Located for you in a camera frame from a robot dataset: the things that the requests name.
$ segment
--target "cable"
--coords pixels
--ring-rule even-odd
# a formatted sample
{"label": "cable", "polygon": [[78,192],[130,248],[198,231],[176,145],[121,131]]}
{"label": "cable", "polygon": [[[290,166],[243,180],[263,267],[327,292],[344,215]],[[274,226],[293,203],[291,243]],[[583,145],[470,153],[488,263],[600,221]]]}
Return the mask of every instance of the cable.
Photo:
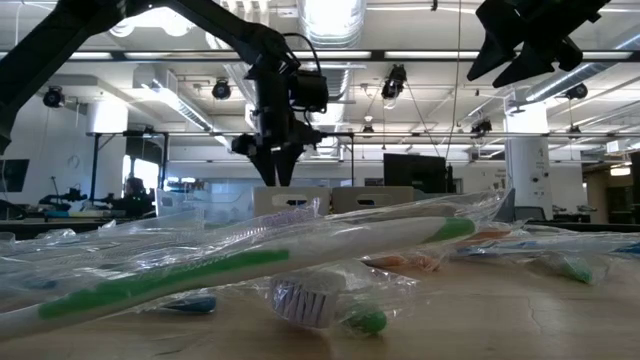
{"label": "cable", "polygon": [[385,133],[387,132],[387,115],[385,111],[384,99],[382,99],[382,149],[386,150],[387,145],[385,144],[386,138]]}
{"label": "cable", "polygon": [[451,116],[451,132],[449,133],[449,142],[447,143],[447,152],[444,156],[444,161],[449,158],[449,149],[451,149],[451,141],[453,131],[456,127],[456,107],[458,105],[458,82],[460,77],[460,48],[462,40],[462,0],[458,0],[458,57],[456,59],[456,83],[453,88],[453,115]]}
{"label": "cable", "polygon": [[424,131],[427,133],[427,136],[429,136],[429,141],[431,141],[431,145],[433,145],[433,148],[436,150],[436,155],[438,155],[438,157],[440,157],[440,152],[438,151],[438,147],[436,146],[436,143],[433,141],[433,138],[431,137],[431,133],[429,132],[429,128],[427,128],[427,123],[424,121],[424,118],[422,117],[422,113],[420,112],[420,107],[418,106],[418,102],[416,101],[416,97],[413,95],[413,90],[411,90],[411,84],[409,84],[409,79],[407,79],[406,83],[407,83],[407,89],[409,89],[409,94],[411,94],[411,98],[413,99],[413,105],[416,107],[416,111],[418,112],[418,116],[420,117],[420,121],[422,122],[422,125],[424,126]]}
{"label": "cable", "polygon": [[9,195],[7,195],[7,181],[4,178],[5,165],[7,165],[6,159],[2,160],[2,193],[4,194],[4,199],[7,200],[7,202],[11,202],[9,201]]}
{"label": "cable", "polygon": [[24,6],[24,1],[22,1],[22,4],[18,5],[18,10],[16,11],[16,43],[15,45],[18,45],[18,43],[20,42],[20,10],[22,10],[22,7]]}
{"label": "cable", "polygon": [[313,126],[311,126],[311,121],[309,121],[309,112],[308,111],[304,111],[303,115],[304,115],[304,121],[307,122],[307,125],[309,125],[309,127],[313,127]]}
{"label": "cable", "polygon": [[42,140],[40,141],[40,151],[38,152],[38,160],[42,159],[42,151],[47,142],[47,133],[49,132],[49,116],[51,115],[51,108],[47,108],[47,119],[44,123],[44,131],[42,133]]}
{"label": "cable", "polygon": [[309,45],[309,48],[311,48],[311,52],[313,53],[313,58],[316,61],[316,67],[318,68],[318,72],[320,73],[320,75],[322,75],[322,68],[320,67],[320,60],[318,59],[318,53],[316,53],[316,49],[313,47],[313,44],[311,43],[311,40],[309,40],[306,36],[304,36],[302,34],[298,34],[298,33],[284,33],[284,34],[282,34],[282,36],[284,36],[284,37],[299,37],[302,40],[304,40],[307,43],[307,45]]}

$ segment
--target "cardboard box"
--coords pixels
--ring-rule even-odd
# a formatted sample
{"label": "cardboard box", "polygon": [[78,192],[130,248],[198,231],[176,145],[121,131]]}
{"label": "cardboard box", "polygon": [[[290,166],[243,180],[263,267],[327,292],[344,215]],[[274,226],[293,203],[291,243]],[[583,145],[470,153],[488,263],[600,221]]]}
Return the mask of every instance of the cardboard box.
{"label": "cardboard box", "polygon": [[329,214],[331,189],[323,187],[257,187],[253,189],[253,215],[255,217],[291,210],[320,200],[318,214]]}
{"label": "cardboard box", "polygon": [[412,202],[413,188],[410,186],[334,188],[332,201],[334,213],[344,214]]}

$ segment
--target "desk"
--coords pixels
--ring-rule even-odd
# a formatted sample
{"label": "desk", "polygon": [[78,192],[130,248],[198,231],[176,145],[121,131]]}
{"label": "desk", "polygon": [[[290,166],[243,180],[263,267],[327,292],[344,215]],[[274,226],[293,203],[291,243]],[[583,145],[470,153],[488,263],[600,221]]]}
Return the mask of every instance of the desk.
{"label": "desk", "polygon": [[452,263],[411,274],[436,294],[377,338],[293,328],[248,301],[125,314],[0,344],[2,359],[637,359],[640,288]]}

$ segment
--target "spotlight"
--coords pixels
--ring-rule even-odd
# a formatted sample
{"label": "spotlight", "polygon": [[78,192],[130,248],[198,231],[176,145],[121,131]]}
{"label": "spotlight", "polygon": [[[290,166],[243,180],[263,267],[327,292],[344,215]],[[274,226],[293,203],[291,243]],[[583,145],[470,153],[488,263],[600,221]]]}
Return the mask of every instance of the spotlight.
{"label": "spotlight", "polygon": [[404,90],[404,83],[407,81],[407,72],[404,70],[404,65],[393,65],[391,73],[387,81],[384,82],[382,88],[382,98],[385,100],[392,100],[397,98],[402,90]]}
{"label": "spotlight", "polygon": [[[577,125],[571,125],[571,127],[569,128],[569,130],[567,130],[567,132],[569,134],[581,134],[582,131],[580,130],[580,127]],[[569,136],[570,140],[575,140],[575,139],[579,139],[580,136]]]}
{"label": "spotlight", "polygon": [[[362,129],[363,133],[373,133],[375,132],[373,130],[373,126],[372,125],[365,125],[364,128]],[[364,136],[365,139],[371,139],[371,136]]]}
{"label": "spotlight", "polygon": [[569,100],[573,100],[573,99],[584,99],[587,97],[588,94],[589,94],[589,89],[587,89],[587,86],[585,84],[578,84],[572,87],[571,89],[567,90],[567,92],[564,93],[564,96]]}
{"label": "spotlight", "polygon": [[489,118],[484,118],[471,127],[471,133],[478,135],[484,135],[492,130],[493,127],[491,126],[491,120]]}
{"label": "spotlight", "polygon": [[49,86],[49,91],[44,94],[42,102],[44,106],[58,109],[64,106],[64,94],[60,86]]}
{"label": "spotlight", "polygon": [[211,92],[214,98],[218,100],[227,100],[231,97],[231,88],[229,87],[229,80],[225,78],[218,78],[216,84],[213,86]]}

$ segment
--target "person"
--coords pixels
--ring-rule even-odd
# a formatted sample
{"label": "person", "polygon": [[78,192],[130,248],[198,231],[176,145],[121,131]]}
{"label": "person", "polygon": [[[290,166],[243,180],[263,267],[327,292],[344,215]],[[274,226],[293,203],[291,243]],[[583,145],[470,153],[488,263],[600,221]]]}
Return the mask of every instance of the person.
{"label": "person", "polygon": [[128,217],[140,217],[153,211],[153,199],[147,194],[142,179],[129,177],[124,184],[124,197],[112,201],[113,210],[125,210]]}

